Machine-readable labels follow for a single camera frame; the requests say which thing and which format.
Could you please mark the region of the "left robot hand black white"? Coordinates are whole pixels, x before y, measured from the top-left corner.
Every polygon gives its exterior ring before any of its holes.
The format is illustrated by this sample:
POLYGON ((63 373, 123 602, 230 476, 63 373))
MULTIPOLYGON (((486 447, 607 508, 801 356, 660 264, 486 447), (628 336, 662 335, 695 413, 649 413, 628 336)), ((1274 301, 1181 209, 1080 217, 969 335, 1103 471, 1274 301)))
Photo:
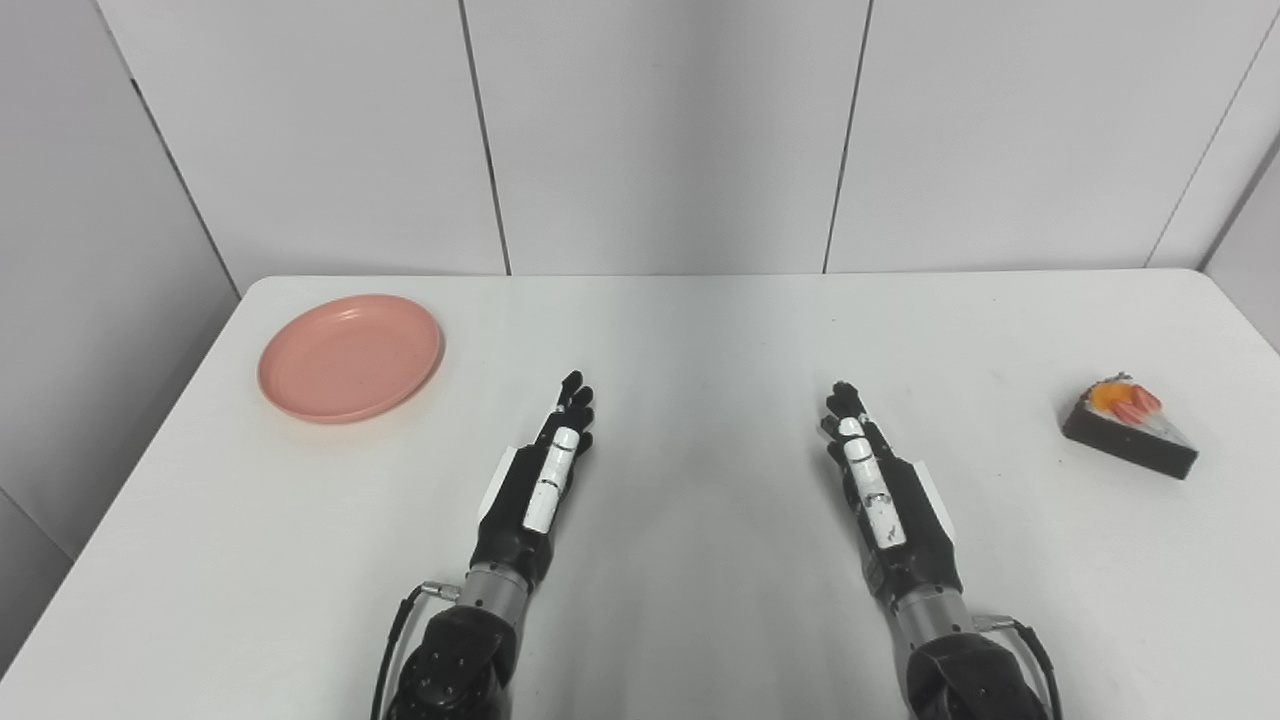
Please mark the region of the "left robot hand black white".
POLYGON ((580 370, 559 386, 536 438, 515 451, 477 529, 472 566, 500 566, 534 588, 553 560, 552 532, 577 461, 593 446, 594 391, 580 370))

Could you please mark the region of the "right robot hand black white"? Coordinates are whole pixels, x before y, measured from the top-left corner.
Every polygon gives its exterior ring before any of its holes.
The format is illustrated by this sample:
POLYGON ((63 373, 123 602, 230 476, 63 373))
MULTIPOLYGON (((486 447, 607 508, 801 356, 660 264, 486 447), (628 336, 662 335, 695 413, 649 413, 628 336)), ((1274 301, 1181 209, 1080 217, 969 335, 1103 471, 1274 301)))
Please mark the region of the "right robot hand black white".
POLYGON ((858 389, 833 383, 820 429, 867 553, 864 578, 886 607, 920 589, 963 592, 955 546, 916 468, 893 451, 858 389))

